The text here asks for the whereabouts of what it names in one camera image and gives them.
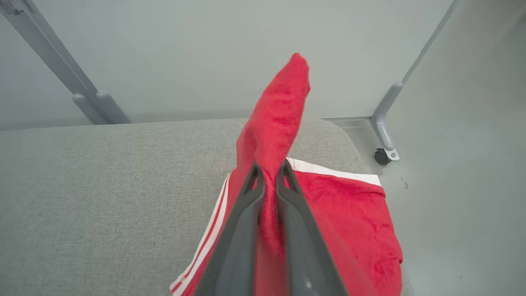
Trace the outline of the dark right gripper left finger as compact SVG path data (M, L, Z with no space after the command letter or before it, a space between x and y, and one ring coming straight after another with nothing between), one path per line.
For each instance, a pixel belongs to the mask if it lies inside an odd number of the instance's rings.
M254 162L194 296L254 296L258 223L264 199L265 180Z

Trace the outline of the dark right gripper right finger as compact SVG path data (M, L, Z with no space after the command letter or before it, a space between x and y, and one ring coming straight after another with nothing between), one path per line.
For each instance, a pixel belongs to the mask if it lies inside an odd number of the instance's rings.
M289 295L348 296L289 161L279 169L276 196L284 229Z

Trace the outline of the red shorts with white stripes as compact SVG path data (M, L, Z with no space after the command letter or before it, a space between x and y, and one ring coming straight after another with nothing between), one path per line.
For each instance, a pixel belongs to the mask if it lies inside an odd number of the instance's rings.
M290 296L276 196L277 175L284 161L294 170L348 296L401 295L403 254L379 177L288 157L309 92L309 66L295 53L264 90L243 127L236 143L236 167L222 184L192 261L170 286L173 296L194 296L254 162L265 180L254 296Z

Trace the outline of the grey frame leg with caster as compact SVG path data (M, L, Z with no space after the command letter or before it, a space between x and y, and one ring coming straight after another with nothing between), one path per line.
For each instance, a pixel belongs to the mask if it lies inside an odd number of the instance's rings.
M422 61L422 59L428 52L429 48L432 46L436 38L441 33L447 21L453 14L453 11L457 6L458 1L459 0L451 0L451 3L448 9L446 10L445 14L443 15L442 19L434 29L432 35L428 38L427 42L421 49L419 55L417 56L413 64L410 66L410 68L404 75L403 79L400 82L394 83L389 88L389 90L386 92L385 96L377 106L376 110L374 111L374 114L369 119L369 123L372 129L374 130L376 137L378 137L378 141L381 145L381 148L385 150L387 156L389 157L389 159L391 159L391 162L399 161L400 155L398 154L393 139L388 131L387 113L393 106L393 103L396 101L396 98L399 96L400 92L402 92L406 82L409 81L410 76L416 70L419 63Z

